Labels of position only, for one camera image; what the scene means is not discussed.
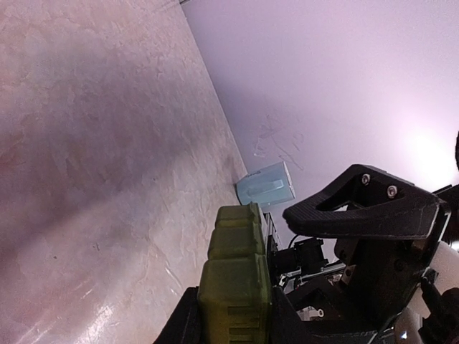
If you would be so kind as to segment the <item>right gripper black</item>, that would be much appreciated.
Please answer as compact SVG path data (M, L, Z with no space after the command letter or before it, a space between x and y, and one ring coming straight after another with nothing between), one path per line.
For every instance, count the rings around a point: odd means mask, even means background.
M456 343L458 230L447 229L429 263L413 242L445 226L450 207L379 168L354 164L283 212L305 237L340 239L339 260L321 239L272 250L274 343Z

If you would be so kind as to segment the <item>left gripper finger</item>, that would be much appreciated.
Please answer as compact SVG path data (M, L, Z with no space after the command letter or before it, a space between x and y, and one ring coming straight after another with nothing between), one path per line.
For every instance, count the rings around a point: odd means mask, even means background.
M201 343L198 287L188 287L153 344Z

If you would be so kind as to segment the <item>light blue mug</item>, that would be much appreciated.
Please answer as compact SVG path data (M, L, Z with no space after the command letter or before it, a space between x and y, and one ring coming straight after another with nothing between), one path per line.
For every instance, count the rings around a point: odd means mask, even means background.
M247 174L235 184L235 188L242 205L256 203L263 208L295 198L293 182L284 161Z

